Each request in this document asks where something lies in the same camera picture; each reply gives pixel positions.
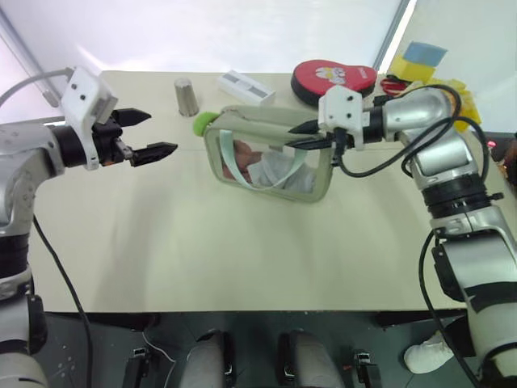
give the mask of light blue strap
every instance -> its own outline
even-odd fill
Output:
[[[233,133],[232,131],[228,131],[226,129],[222,129],[219,132],[219,145],[221,146],[221,154],[223,156],[223,160],[226,163],[229,171],[232,173],[235,180],[237,180],[242,186],[245,188],[249,188],[250,190],[269,190],[270,188],[274,188],[276,186],[281,185],[290,176],[292,176],[295,172],[297,172],[300,167],[304,164],[305,157],[307,156],[306,150],[295,149],[294,151],[294,160],[292,161],[291,169],[288,173],[276,182],[274,185],[267,188],[256,188],[250,185],[242,176],[239,171],[239,167],[237,166],[237,162],[235,161],[235,150],[233,148]]]

